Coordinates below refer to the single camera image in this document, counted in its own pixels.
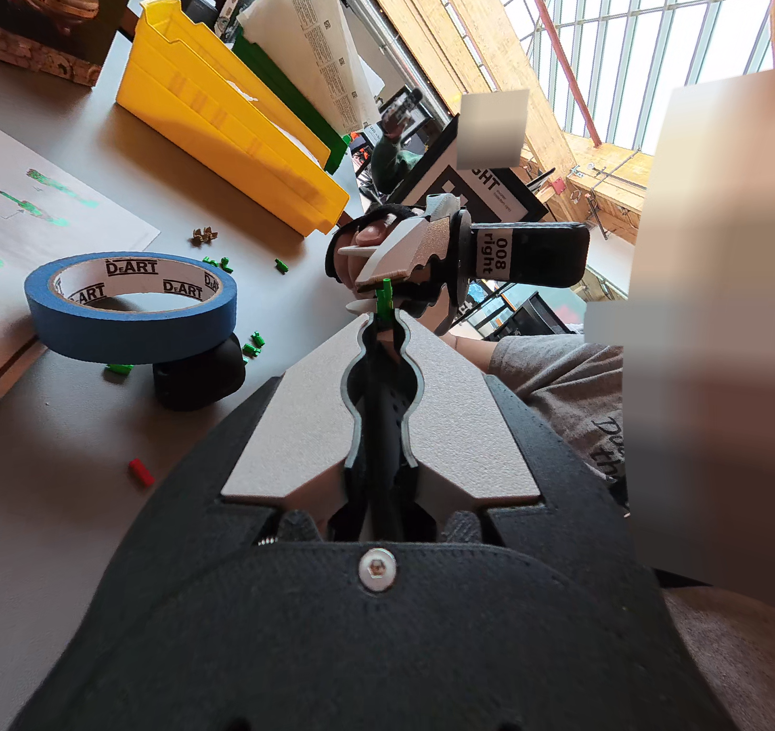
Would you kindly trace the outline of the lego instruction booklet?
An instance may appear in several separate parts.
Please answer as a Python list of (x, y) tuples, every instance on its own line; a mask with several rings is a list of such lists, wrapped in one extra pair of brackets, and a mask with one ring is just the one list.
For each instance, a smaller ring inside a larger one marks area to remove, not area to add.
[(1, 395), (45, 351), (23, 289), (38, 267), (111, 250), (145, 250), (159, 230), (1, 133)]

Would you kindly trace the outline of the white printed paper bags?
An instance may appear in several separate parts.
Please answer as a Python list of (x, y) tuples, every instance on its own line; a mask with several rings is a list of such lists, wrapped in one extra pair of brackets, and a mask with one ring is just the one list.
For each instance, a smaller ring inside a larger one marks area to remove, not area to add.
[(339, 0), (255, 0), (237, 19), (339, 135), (379, 120)]

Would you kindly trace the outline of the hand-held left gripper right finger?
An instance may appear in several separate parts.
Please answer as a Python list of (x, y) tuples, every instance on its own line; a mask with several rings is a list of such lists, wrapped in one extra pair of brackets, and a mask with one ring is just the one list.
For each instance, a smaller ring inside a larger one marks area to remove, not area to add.
[(419, 376), (406, 431), (419, 507), (441, 530), (456, 511), (536, 504), (538, 485), (481, 370), (406, 312), (396, 319)]

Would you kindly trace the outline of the black framed marker sign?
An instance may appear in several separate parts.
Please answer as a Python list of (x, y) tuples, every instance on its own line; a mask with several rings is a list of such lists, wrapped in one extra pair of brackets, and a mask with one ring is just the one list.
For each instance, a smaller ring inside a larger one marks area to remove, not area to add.
[(457, 170), (455, 117), (388, 198), (391, 204), (424, 207), (427, 196), (450, 193), (460, 198), (473, 222), (538, 222), (548, 214), (544, 203), (509, 168)]

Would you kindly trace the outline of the yellow plastic bin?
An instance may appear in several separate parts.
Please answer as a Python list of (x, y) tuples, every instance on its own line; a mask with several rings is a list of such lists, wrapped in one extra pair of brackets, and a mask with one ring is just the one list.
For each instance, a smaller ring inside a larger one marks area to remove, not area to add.
[(270, 121), (322, 166), (329, 149), (180, 0), (141, 5), (117, 103), (299, 234), (328, 233), (350, 195)]

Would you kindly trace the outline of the blue masking tape roll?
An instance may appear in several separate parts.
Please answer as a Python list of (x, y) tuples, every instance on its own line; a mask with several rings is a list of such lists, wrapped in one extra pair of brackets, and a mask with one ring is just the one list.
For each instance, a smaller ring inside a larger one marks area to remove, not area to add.
[[(96, 252), (44, 264), (24, 291), (40, 341), (64, 357), (148, 364), (193, 357), (229, 338), (237, 284), (218, 266), (153, 252)], [(115, 311), (94, 302), (162, 294), (194, 305), (169, 311)]]

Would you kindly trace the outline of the green plastic bin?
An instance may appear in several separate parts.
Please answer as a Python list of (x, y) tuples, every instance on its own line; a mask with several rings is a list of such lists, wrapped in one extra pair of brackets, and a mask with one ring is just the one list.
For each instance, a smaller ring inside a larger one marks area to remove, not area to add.
[(349, 144), (328, 124), (315, 107), (287, 78), (277, 65), (257, 44), (248, 42), (241, 31), (237, 32), (232, 51), (276, 96), (298, 117), (329, 149), (330, 156), (325, 171), (334, 174), (342, 162)]

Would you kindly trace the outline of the person's right hand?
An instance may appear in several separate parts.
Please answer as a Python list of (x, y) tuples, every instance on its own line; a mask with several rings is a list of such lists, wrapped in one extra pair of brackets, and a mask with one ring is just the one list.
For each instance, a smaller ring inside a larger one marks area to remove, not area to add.
[(368, 298), (370, 295), (359, 294), (355, 288), (355, 280), (363, 271), (364, 266), (370, 259), (369, 256), (358, 254), (340, 254), (341, 248), (351, 246), (359, 248), (378, 247), (393, 231), (398, 220), (395, 214), (387, 214), (384, 217), (364, 225), (360, 230), (342, 233), (337, 235), (333, 248), (333, 265), (336, 276), (357, 299)]

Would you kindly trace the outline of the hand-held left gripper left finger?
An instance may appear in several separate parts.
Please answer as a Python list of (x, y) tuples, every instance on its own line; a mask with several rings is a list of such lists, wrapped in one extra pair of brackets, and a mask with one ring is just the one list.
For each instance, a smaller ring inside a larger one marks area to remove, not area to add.
[(363, 354), (360, 315), (288, 368), (221, 494), (229, 502), (303, 510), (323, 539), (346, 503), (344, 463), (356, 420), (346, 406), (346, 373)]

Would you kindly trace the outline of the black round object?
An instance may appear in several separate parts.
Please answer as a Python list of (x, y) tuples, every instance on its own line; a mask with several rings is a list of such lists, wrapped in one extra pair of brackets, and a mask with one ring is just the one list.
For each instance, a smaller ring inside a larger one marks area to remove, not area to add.
[(242, 387), (246, 366), (236, 334), (203, 353), (152, 366), (154, 394), (166, 409), (205, 408)]

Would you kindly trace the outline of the scattered green lego pieces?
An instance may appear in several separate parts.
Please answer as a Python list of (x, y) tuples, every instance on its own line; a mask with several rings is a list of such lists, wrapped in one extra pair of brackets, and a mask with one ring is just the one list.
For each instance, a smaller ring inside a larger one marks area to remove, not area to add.
[[(207, 263), (210, 266), (218, 267), (219, 269), (224, 270), (226, 273), (232, 273), (233, 269), (228, 266), (228, 258), (223, 257), (220, 261), (215, 261), (212, 258), (206, 257), (203, 258), (203, 262)], [(279, 258), (275, 259), (275, 267), (276, 270), (281, 274), (285, 275), (288, 271), (288, 265), (280, 260)], [(243, 363), (247, 364), (249, 361), (255, 359), (261, 352), (261, 349), (265, 345), (264, 338), (260, 335), (259, 331), (253, 331), (249, 337), (250, 342), (246, 342), (242, 348), (242, 358)], [(132, 369), (134, 368), (134, 365), (131, 364), (106, 364), (105, 369), (109, 370), (113, 373), (116, 373), (121, 376), (128, 375)]]

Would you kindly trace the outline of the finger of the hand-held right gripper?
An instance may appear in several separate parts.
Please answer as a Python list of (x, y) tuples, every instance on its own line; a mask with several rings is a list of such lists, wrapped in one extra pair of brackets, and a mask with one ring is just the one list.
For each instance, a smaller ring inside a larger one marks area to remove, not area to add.
[(450, 216), (435, 220), (411, 217), (400, 222), (371, 253), (357, 276), (355, 288), (373, 288), (384, 279), (409, 280), (431, 257), (446, 258), (450, 242)]

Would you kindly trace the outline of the crumpled white paper bag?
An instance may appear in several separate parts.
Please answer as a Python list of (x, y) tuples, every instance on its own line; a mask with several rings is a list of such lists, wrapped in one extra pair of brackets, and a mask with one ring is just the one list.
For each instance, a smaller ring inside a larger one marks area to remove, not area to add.
[[(243, 97), (245, 100), (247, 100), (248, 102), (251, 102), (251, 103), (253, 103), (253, 104), (255, 104), (255, 105), (257, 105), (257, 104), (258, 104), (258, 99), (257, 99), (257, 98), (254, 98), (254, 97), (252, 97), (252, 96), (250, 96), (250, 95), (246, 94), (245, 92), (243, 92), (243, 91), (242, 91), (242, 90), (241, 90), (241, 89), (240, 89), (240, 88), (239, 88), (239, 87), (238, 87), (238, 86), (237, 86), (235, 83), (233, 83), (231, 80), (228, 80), (227, 82), (228, 82), (228, 84), (229, 84), (229, 85), (230, 85), (230, 86), (231, 86), (231, 87), (232, 87), (232, 88), (233, 88), (235, 91), (237, 91), (237, 92), (238, 92), (238, 93), (239, 93), (239, 94), (240, 94), (240, 95), (241, 95), (241, 96), (242, 96), (242, 97)], [(315, 162), (315, 163), (316, 163), (316, 164), (317, 164), (319, 167), (321, 167), (321, 168), (323, 168), (323, 167), (324, 167), (324, 166), (322, 166), (322, 165), (319, 163), (319, 161), (317, 160), (317, 158), (316, 158), (316, 157), (315, 157), (315, 156), (314, 156), (314, 155), (313, 155), (313, 154), (312, 154), (312, 153), (311, 153), (311, 152), (308, 150), (308, 148), (307, 148), (307, 147), (306, 147), (306, 146), (305, 146), (305, 145), (304, 145), (304, 144), (303, 144), (303, 143), (302, 143), (300, 140), (298, 140), (298, 139), (297, 139), (297, 138), (296, 138), (294, 135), (292, 135), (292, 134), (290, 134), (289, 132), (285, 131), (285, 130), (284, 130), (282, 127), (280, 127), (280, 126), (279, 126), (279, 125), (277, 125), (276, 123), (273, 123), (272, 121), (270, 121), (270, 122), (271, 122), (271, 124), (272, 124), (272, 125), (274, 125), (274, 126), (276, 127), (276, 129), (277, 129), (277, 130), (279, 130), (279, 131), (280, 131), (280, 133), (282, 133), (282, 134), (283, 134), (283, 135), (284, 135), (284, 136), (285, 136), (285, 137), (286, 137), (288, 140), (290, 140), (290, 141), (291, 141), (291, 142), (292, 142), (294, 145), (296, 145), (296, 146), (297, 146), (297, 147), (298, 147), (298, 148), (299, 148), (299, 149), (300, 149), (300, 150), (301, 150), (301, 151), (302, 151), (302, 152), (303, 152), (303, 153), (304, 153), (304, 154), (305, 154), (305, 155), (306, 155), (306, 156), (307, 156), (307, 157), (308, 157), (310, 160), (312, 160), (313, 162)]]

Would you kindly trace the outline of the person's right forearm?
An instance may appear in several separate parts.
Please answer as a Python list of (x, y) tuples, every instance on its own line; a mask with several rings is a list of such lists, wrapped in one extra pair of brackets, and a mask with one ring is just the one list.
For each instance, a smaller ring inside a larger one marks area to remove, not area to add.
[(454, 336), (451, 332), (441, 336), (452, 349), (486, 374), (497, 374), (501, 370), (502, 356), (496, 355), (499, 344), (483, 339)]

